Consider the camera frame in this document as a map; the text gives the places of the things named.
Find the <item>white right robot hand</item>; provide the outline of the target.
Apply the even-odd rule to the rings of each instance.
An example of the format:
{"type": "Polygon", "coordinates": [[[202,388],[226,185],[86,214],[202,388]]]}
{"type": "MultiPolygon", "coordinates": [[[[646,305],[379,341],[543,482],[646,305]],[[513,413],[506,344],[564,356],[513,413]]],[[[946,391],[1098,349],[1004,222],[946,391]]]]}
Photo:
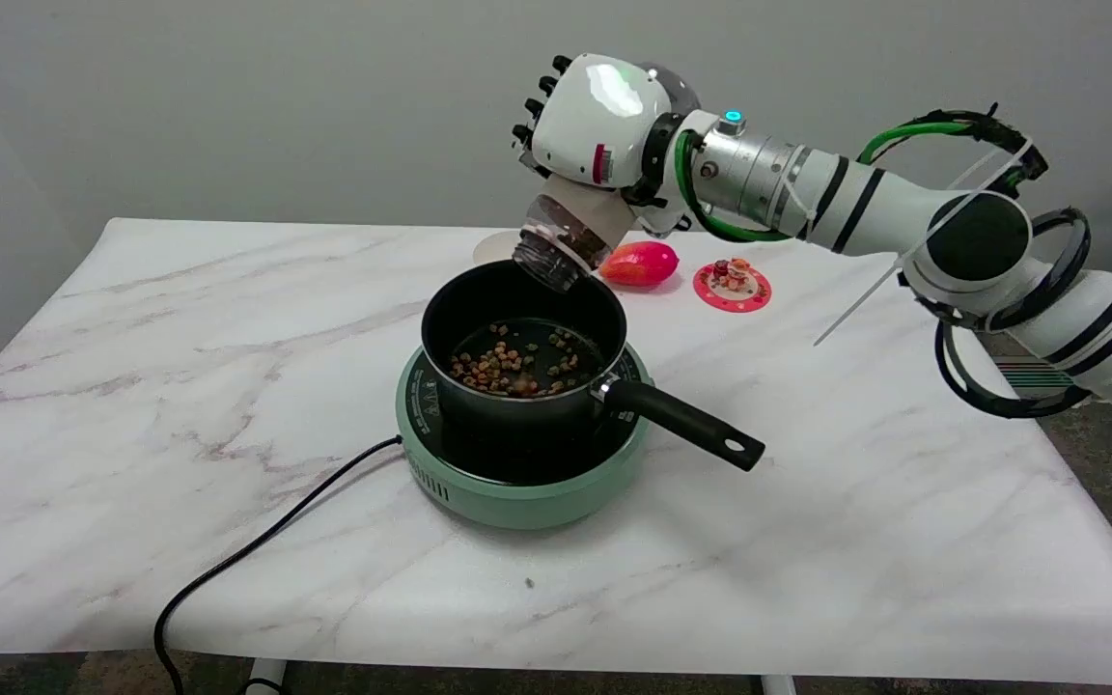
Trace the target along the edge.
{"type": "Polygon", "coordinates": [[[699,110],[696,92],[649,62],[582,53],[553,57],[552,67],[539,80],[544,99],[525,102],[530,122],[512,130],[522,166],[620,195],[654,237],[688,230],[688,207],[665,176],[681,125],[699,110]]]}

